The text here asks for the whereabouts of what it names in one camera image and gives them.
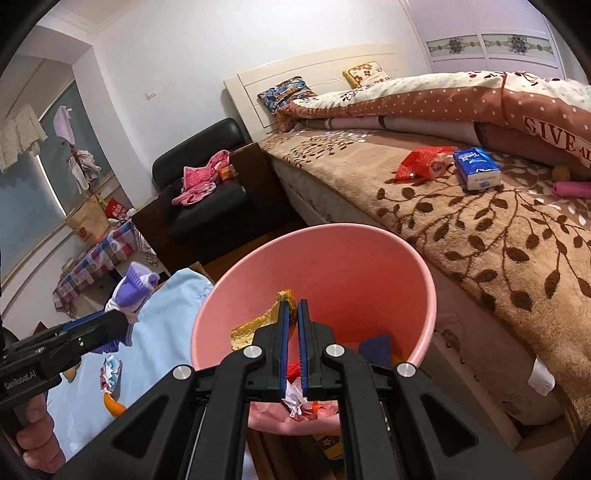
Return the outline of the person's left hand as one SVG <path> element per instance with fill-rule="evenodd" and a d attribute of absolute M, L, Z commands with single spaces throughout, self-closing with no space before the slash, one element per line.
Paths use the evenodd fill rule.
<path fill-rule="evenodd" d="M 25 418 L 28 425 L 17 434 L 25 464 L 31 469 L 54 474 L 66 460 L 55 436 L 54 421 L 47 411 L 44 394 L 33 397 L 27 403 Z"/>

